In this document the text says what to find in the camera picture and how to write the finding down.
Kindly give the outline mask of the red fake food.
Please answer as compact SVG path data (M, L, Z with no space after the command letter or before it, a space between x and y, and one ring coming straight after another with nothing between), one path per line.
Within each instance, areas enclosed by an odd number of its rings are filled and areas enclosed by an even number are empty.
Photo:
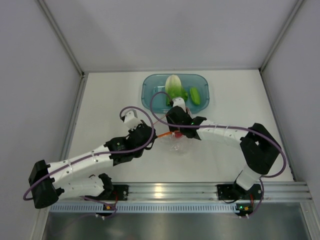
M177 138L177 139L179 139L179 138L181 138L181 137L183 136L182 133L179 132L179 131L173 132L172 135L173 135L175 138Z

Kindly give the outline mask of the clear zip bag orange seal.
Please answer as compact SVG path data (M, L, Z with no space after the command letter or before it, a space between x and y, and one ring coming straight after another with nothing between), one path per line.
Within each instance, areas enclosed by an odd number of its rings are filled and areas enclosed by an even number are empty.
M156 130L156 142L159 143L161 148L170 154L177 156L186 155L190 151L193 140L182 136L175 138L172 131L169 130L169 126L160 123L158 120L153 122Z

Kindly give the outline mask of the green fake vegetable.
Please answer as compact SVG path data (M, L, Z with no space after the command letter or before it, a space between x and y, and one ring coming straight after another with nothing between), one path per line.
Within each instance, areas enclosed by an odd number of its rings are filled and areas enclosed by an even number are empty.
M189 94L192 103L196 106L199 106L201 104L201 95L198 89L196 87L191 87L189 89Z

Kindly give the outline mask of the pale green fake cabbage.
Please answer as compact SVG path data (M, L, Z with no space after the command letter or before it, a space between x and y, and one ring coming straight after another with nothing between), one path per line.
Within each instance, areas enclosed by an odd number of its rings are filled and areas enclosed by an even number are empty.
M172 74L165 82L165 92L171 97L171 99L181 97L186 102L188 100L188 93L184 89L180 78Z

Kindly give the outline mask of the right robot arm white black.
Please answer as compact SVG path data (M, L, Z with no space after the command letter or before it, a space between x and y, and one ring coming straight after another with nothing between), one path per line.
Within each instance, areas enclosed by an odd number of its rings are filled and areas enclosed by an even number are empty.
M169 110L166 120L171 130L178 130L189 139L213 141L242 152L246 165L230 189L237 199L244 199L251 194L253 185L269 173L280 154L280 145L260 123L249 128L218 127L218 124L205 117L192 118L179 106Z

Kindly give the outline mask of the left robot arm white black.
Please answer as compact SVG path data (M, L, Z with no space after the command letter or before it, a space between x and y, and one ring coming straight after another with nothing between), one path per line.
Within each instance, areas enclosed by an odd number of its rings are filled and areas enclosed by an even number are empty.
M108 168L140 158L156 139L153 125L138 121L127 136L114 137L98 148L77 157L47 163L37 161L28 178L29 189L23 196L36 209L52 206L62 199L93 198L107 200L114 191Z

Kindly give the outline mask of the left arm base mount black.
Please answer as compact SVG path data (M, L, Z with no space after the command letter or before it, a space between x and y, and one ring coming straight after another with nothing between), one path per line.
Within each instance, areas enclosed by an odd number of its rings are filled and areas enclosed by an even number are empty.
M86 195L86 198L97 201L127 201L129 186L125 184L115 184L107 186L98 196Z

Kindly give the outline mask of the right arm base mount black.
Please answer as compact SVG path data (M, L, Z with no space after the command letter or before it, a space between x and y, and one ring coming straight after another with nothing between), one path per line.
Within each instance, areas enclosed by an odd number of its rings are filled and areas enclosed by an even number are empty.
M218 184L217 194L219 200L237 201L243 199L248 191L240 187L236 183L230 184Z

